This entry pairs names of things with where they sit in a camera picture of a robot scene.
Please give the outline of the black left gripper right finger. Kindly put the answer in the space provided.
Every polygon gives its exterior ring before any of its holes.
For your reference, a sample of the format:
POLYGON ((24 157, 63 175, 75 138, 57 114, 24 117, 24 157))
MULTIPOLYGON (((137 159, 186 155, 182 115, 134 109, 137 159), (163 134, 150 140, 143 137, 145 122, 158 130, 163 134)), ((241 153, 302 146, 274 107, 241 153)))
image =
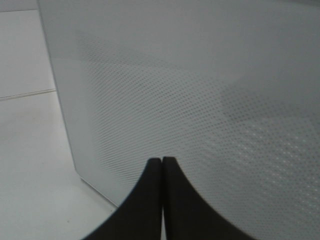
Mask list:
POLYGON ((165 234, 168 240, 251 240, 223 218, 191 185, 178 161, 162 159, 165 234))

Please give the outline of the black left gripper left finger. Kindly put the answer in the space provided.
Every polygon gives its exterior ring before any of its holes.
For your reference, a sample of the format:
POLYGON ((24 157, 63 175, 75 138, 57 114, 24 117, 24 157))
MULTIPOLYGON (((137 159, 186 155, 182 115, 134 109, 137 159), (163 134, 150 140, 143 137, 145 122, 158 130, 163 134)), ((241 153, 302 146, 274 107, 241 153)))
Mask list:
POLYGON ((124 202, 86 240, 160 240, 162 161, 151 158, 124 202))

